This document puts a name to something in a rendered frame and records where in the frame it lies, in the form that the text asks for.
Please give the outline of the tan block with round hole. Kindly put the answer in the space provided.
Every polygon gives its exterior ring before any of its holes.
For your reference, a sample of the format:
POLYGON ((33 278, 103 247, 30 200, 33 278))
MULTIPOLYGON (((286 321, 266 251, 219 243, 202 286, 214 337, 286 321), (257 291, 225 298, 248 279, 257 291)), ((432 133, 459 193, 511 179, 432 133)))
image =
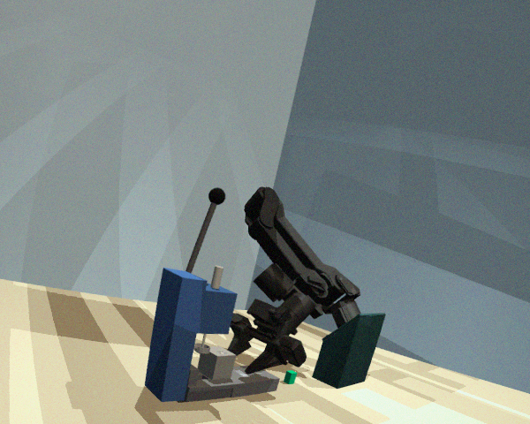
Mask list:
POLYGON ((236 358, 234 353, 221 346, 211 346, 209 353, 200 354, 199 358, 198 369, 212 381, 231 378, 236 358))

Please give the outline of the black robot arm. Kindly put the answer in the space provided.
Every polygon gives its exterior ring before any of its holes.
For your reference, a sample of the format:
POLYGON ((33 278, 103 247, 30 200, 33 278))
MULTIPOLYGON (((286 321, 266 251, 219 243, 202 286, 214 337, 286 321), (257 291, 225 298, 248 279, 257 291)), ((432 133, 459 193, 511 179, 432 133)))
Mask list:
POLYGON ((286 219, 284 204, 272 188, 259 187, 244 211, 248 234, 273 261, 254 283, 273 302, 284 301, 276 308, 255 299, 247 310, 255 318, 255 326, 257 322, 276 326, 274 331, 278 335, 289 319, 289 309, 300 324, 309 315, 316 319, 323 312, 332 314, 338 328, 361 314, 354 301, 360 295, 360 288, 338 269, 321 262, 286 219))

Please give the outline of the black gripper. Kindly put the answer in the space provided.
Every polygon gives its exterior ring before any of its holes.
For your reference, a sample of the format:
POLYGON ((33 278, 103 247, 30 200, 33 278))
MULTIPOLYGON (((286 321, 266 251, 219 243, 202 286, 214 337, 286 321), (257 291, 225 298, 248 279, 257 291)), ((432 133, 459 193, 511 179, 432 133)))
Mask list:
POLYGON ((248 341, 253 338, 267 344, 260 356, 246 368, 247 374, 259 372, 270 367, 287 365, 288 363, 295 367, 300 367, 306 361, 307 354, 302 341, 289 336, 290 334, 295 336, 298 333, 297 327, 300 325, 299 318, 291 309, 289 310, 291 311, 289 319, 278 335, 274 331, 276 326, 273 327, 257 322, 256 329, 251 325, 248 318, 241 314, 233 313, 230 326, 234 338, 229 344, 227 351, 238 356, 251 347, 248 341))

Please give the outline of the blue arbor press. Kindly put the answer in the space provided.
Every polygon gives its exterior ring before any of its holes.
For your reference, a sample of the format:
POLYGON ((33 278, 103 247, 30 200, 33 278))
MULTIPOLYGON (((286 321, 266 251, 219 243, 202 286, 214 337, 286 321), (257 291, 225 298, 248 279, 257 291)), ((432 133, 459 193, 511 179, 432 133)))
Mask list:
MULTIPOLYGON (((225 199, 222 188, 213 188, 208 213, 186 271, 163 268, 149 347, 145 386, 161 402, 204 401, 272 392, 280 378, 261 370, 246 373, 248 366, 233 367, 231 378, 211 380, 191 363, 193 350, 208 354, 206 334, 229 334, 237 293, 222 286, 223 268, 214 266, 211 284, 191 274, 202 241, 215 213, 225 199), (196 344, 197 333, 204 334, 196 344)), ((184 403, 182 402, 182 403, 184 403)))

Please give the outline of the teal block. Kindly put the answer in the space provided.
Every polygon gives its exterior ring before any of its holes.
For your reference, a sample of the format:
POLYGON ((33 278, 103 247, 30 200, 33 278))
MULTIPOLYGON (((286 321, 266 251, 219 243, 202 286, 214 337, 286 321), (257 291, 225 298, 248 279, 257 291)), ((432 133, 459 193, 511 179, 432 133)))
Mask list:
POLYGON ((295 373, 292 370, 286 371, 284 382, 288 384, 294 384, 297 377, 297 372, 295 373))

